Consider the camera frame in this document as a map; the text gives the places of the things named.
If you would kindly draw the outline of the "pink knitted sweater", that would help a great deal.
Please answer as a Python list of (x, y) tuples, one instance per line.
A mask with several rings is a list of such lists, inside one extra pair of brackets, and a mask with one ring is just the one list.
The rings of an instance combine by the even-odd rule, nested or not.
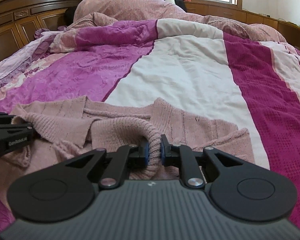
[(0, 230), (13, 222), (6, 193), (17, 178), (76, 157), (94, 148), (112, 152), (126, 144), (149, 142), (149, 165), (132, 174), (133, 179), (171, 179), (175, 168), (164, 168), (160, 160), (160, 137), (171, 144), (187, 145), (195, 151), (207, 146), (254, 162), (246, 128), (188, 113), (162, 99), (146, 107), (119, 107), (86, 97), (72, 100), (16, 105), (14, 123), (31, 122), (39, 139), (30, 146), (0, 158)]

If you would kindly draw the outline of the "lilac floral pillow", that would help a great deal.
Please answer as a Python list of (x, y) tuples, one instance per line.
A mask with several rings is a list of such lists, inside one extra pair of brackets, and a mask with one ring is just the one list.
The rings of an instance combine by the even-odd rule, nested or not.
[(0, 88), (23, 74), (34, 62), (50, 55), (49, 46), (60, 31), (40, 29), (36, 31), (36, 39), (10, 57), (0, 62)]

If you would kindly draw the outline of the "magenta white patchwork quilt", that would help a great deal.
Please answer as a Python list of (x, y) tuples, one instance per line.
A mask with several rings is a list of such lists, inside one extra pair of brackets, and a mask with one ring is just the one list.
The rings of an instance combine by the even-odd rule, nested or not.
[(61, 31), (50, 55), (0, 88), (0, 112), (17, 104), (86, 97), (143, 107), (157, 98), (250, 133), (254, 162), (298, 191), (300, 228), (300, 52), (176, 19), (119, 21)]

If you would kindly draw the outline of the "dark wooden headboard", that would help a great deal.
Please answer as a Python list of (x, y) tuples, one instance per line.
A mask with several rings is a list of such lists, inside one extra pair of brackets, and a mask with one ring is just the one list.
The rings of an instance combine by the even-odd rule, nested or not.
[(38, 29), (64, 26), (66, 9), (82, 0), (0, 0), (0, 61), (34, 41)]

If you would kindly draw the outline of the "pink fleece blanket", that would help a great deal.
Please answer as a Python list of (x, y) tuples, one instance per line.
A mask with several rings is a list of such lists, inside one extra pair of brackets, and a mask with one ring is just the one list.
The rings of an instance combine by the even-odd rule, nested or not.
[(236, 20), (202, 16), (185, 12), (179, 6), (165, 0), (83, 0), (64, 13), (65, 25), (69, 28), (105, 26), (117, 21), (143, 21), (162, 18), (208, 24), (221, 31), (252, 41), (274, 41), (286, 43), (284, 36), (264, 24), (245, 24)]

